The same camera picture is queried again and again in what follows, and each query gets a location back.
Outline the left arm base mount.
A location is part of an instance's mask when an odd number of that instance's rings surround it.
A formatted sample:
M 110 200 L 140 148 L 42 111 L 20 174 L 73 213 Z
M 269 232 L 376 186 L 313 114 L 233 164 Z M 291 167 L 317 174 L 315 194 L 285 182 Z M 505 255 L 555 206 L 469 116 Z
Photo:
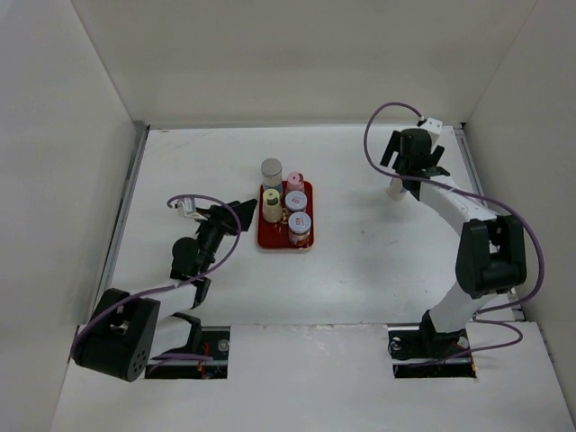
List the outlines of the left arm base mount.
M 228 378 L 230 327 L 202 327 L 185 346 L 153 360 L 148 380 L 223 380 Z

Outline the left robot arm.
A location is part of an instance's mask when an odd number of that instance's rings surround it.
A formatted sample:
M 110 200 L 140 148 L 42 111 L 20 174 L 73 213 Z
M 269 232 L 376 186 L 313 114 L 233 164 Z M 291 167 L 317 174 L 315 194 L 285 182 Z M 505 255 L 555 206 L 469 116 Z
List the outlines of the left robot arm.
M 103 292 L 70 348 L 76 365 L 131 383 L 172 363 L 192 364 L 200 371 L 223 364 L 226 353 L 204 339 L 201 321 L 189 312 L 205 301 L 211 273 L 231 256 L 216 257 L 222 241 L 232 237 L 232 245 L 239 244 L 252 223 L 257 200 L 211 198 L 210 206 L 201 208 L 196 204 L 201 198 L 180 194 L 167 201 L 169 208 L 197 222 L 196 232 L 172 246 L 165 282 L 139 292 Z

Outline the pink-lid spice jar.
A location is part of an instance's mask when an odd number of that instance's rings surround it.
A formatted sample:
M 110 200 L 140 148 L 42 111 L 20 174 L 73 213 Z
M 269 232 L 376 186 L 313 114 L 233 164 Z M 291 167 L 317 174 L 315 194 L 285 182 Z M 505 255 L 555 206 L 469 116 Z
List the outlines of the pink-lid spice jar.
M 305 182 L 304 176 L 301 172 L 291 172 L 286 178 L 285 192 L 289 194 L 290 192 L 304 192 Z

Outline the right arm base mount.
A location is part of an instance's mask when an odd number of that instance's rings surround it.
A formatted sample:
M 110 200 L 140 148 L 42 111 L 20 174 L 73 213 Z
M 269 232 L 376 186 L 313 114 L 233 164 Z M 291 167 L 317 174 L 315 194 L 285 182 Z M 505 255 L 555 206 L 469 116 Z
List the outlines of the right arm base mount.
M 465 329 L 440 338 L 432 347 L 425 344 L 416 326 L 390 327 L 388 337 L 392 372 L 397 379 L 476 377 L 472 355 L 455 356 L 470 348 Z

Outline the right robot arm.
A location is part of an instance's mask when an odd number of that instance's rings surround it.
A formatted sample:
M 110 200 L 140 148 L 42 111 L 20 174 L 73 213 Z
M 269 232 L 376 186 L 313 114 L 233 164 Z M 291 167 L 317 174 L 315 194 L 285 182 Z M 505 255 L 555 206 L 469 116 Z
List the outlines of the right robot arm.
M 436 211 L 459 236 L 453 287 L 425 311 L 418 328 L 390 331 L 389 351 L 396 360 L 443 358 L 466 349 L 468 321 L 527 277 L 521 221 L 459 193 L 450 173 L 438 164 L 443 153 L 428 131 L 413 128 L 391 135 L 380 162 L 392 168 L 403 190 Z

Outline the tall silver-lid bottle blue label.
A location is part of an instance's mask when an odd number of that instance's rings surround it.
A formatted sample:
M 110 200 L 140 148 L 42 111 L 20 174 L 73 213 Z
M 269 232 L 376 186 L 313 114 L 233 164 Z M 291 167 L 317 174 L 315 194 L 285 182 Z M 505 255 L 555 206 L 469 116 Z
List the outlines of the tall silver-lid bottle blue label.
M 267 158 L 261 164 L 262 186 L 264 189 L 281 189 L 283 166 L 277 158 Z

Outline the yellow-lid spice bottle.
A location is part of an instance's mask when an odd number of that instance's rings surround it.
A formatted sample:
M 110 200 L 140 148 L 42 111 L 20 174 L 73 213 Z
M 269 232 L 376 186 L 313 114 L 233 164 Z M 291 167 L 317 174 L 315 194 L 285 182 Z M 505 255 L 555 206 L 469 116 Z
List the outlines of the yellow-lid spice bottle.
M 281 196 L 276 189 L 266 189 L 262 195 L 262 214 L 265 221 L 277 223 L 283 217 Z

